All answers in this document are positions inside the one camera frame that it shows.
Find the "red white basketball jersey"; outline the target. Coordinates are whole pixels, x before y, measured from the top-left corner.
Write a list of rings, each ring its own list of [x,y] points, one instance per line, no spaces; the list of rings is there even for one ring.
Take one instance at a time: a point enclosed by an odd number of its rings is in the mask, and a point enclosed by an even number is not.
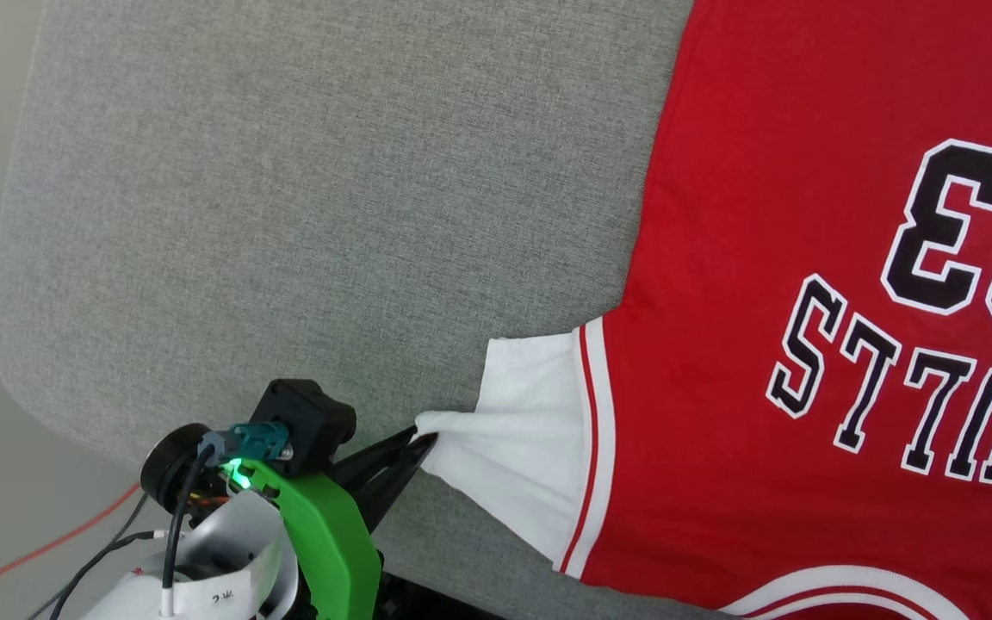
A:
[[[417,427],[583,584],[992,620],[992,0],[696,0],[621,302]]]

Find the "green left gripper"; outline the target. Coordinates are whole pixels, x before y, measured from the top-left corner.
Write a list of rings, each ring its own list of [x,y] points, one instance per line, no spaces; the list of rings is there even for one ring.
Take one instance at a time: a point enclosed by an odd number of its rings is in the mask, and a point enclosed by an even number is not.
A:
[[[278,507],[298,560],[298,598],[283,620],[375,620],[382,559],[370,533],[436,446],[436,435],[416,433],[394,433],[326,474],[287,479],[267,463],[238,462],[245,485]]]

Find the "grey fabric sofa cushion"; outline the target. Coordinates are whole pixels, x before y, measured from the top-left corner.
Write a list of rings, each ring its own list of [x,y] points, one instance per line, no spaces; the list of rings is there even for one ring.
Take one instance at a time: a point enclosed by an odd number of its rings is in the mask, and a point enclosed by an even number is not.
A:
[[[45,0],[0,381],[130,468],[276,378],[359,449],[616,307],[693,0]]]

